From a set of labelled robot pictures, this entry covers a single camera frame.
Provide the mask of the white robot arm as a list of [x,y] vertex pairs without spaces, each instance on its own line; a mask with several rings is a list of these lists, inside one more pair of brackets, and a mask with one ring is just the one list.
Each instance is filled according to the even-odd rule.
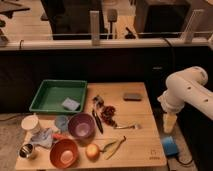
[[207,72],[193,66],[170,74],[165,81],[167,89],[157,98],[164,111],[163,130],[171,133],[177,114],[188,103],[213,120],[213,92],[204,87]]

